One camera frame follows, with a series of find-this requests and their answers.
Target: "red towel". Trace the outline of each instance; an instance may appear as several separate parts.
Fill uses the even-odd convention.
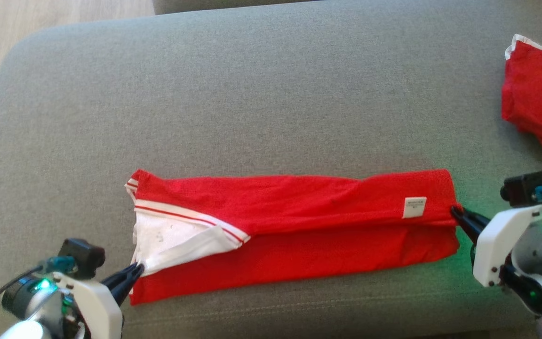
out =
[[[449,172],[127,182],[133,305],[171,296],[430,262],[456,253]]]
[[[516,34],[505,59],[502,117],[542,144],[542,46]]]

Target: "fabric care tag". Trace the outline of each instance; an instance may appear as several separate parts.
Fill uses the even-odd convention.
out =
[[[405,207],[403,208],[403,219],[421,217],[426,208],[426,197],[405,198]]]

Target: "gray ottoman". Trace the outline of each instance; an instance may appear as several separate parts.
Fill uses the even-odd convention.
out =
[[[64,238],[131,259],[123,183],[162,177],[364,178],[447,168],[493,215],[542,148],[500,118],[503,50],[542,43],[540,0],[326,0],[53,28],[0,69],[0,284]],[[532,321],[482,289],[469,241],[398,270],[124,305],[125,338],[407,337]],[[0,308],[0,333],[13,323]]]

